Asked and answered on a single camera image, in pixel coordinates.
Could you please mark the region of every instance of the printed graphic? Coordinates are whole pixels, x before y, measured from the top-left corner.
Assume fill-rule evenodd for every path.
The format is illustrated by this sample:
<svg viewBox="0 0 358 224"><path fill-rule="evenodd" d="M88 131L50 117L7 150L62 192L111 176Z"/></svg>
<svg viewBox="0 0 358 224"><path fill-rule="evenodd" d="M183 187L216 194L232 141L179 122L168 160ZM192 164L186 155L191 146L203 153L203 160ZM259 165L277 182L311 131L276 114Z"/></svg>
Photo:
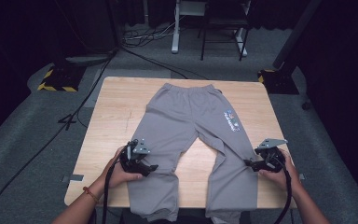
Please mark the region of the printed graphic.
<svg viewBox="0 0 358 224"><path fill-rule="evenodd" d="M231 110L227 110L225 112L225 118L227 120L227 123L229 125L229 127L231 128L231 130L233 132L239 132L240 131L240 124L237 122L237 119L235 119L234 114L232 113Z"/></svg>

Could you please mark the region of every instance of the red bracelet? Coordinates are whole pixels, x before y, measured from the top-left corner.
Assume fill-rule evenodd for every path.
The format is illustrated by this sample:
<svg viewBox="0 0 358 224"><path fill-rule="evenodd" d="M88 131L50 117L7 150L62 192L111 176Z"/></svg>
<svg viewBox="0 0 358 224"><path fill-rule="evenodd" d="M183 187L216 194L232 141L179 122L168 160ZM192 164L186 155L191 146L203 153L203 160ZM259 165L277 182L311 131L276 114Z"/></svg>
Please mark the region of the red bracelet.
<svg viewBox="0 0 358 224"><path fill-rule="evenodd" d="M91 191L89 190L89 188L87 187L83 187L83 190L86 191L86 194L88 194L89 196L92 197L92 199L94 200L94 202L99 203L100 200L97 199L97 197L95 197L95 195L93 193L91 193Z"/></svg>

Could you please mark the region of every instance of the black chair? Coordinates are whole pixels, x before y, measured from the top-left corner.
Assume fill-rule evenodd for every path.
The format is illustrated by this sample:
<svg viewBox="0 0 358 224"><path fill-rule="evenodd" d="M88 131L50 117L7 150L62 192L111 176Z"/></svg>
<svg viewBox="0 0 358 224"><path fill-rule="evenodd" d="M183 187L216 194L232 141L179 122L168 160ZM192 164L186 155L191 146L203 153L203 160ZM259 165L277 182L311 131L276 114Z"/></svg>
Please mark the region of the black chair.
<svg viewBox="0 0 358 224"><path fill-rule="evenodd" d="M236 35L242 28L246 31L244 39L238 41ZM246 39L248 37L251 25L248 22L244 5L239 0L208 0L205 4L204 22L199 31L203 31L201 60L205 51L205 43L242 43L240 61L245 49ZM236 30L231 40L207 40L207 30Z"/></svg>

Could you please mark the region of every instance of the desk leg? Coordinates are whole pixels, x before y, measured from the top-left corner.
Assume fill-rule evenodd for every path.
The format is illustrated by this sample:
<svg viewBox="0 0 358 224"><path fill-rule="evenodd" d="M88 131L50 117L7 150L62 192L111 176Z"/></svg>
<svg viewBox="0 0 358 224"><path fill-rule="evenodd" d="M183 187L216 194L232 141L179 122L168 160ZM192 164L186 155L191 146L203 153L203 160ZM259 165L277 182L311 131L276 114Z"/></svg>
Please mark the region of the desk leg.
<svg viewBox="0 0 358 224"><path fill-rule="evenodd" d="M237 45L238 45L238 48L240 49L240 52L241 52L241 49L242 49L242 31L243 29L240 28L240 30L237 32L237 35L235 36L235 39L237 41ZM246 57L248 55L248 52L246 51L246 48L243 50L243 54L242 56L243 57Z"/></svg>
<svg viewBox="0 0 358 224"><path fill-rule="evenodd" d="M175 29L173 31L172 40L172 53L178 53L179 51L179 14L180 14L180 0L176 0L175 9Z"/></svg>

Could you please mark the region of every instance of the pants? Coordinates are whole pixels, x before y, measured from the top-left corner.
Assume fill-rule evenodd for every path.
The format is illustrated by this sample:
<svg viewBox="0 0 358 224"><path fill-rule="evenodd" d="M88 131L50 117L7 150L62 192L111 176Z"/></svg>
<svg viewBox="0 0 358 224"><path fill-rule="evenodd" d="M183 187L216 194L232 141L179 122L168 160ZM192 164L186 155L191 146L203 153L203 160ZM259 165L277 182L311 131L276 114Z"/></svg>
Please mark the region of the pants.
<svg viewBox="0 0 358 224"><path fill-rule="evenodd" d="M241 211L257 206L257 173L243 160L255 153L229 101L213 85L164 86L146 106L132 139L144 139L151 153L143 162L157 164L148 177L128 183L131 211L148 221L178 215L176 165L200 138L218 151L209 176L206 217L213 223L239 223Z"/></svg>

